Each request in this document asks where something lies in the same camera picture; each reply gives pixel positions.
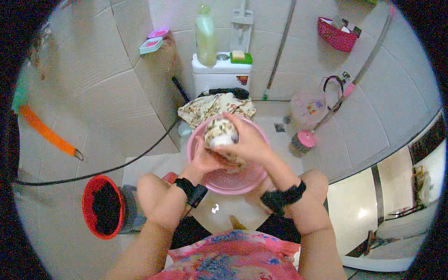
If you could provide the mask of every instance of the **plastic bottle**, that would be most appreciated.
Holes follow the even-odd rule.
[[[205,66],[216,64],[216,40],[213,20],[210,16],[210,7],[202,4],[195,22],[196,46],[198,47],[198,60]]]

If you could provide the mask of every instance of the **pink floral dress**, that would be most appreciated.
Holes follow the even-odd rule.
[[[268,234],[231,230],[170,250],[174,264],[148,280],[302,280],[293,266],[299,250]]]

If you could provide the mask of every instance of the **floor drain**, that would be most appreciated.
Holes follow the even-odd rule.
[[[274,126],[276,127],[276,132],[286,132],[283,124],[274,124]]]

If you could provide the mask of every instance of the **pink plastic basin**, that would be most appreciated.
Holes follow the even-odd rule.
[[[204,137],[207,124],[218,118],[222,117],[216,116],[208,119],[193,131],[187,144],[188,163],[194,158],[194,152],[198,146],[195,136]],[[269,144],[267,136],[256,124],[246,118],[239,118],[256,128],[264,141]],[[266,177],[267,172],[261,166],[247,162],[246,168],[238,173],[228,174],[225,170],[215,170],[207,173],[202,179],[202,185],[218,194],[245,194],[263,182]]]

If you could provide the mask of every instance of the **hand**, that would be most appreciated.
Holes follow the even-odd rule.
[[[196,136],[196,141],[198,141],[198,148],[194,153],[194,158],[191,161],[191,164],[198,172],[206,174],[217,169],[237,168],[236,165],[232,165],[232,163],[218,153],[206,149],[204,147],[204,139],[202,139],[202,137]]]
[[[220,146],[214,151],[224,155],[226,153],[234,153],[246,160],[262,163],[271,148],[261,137],[260,133],[242,121],[239,117],[223,113],[223,117],[231,121],[238,130],[238,143],[234,145]]]

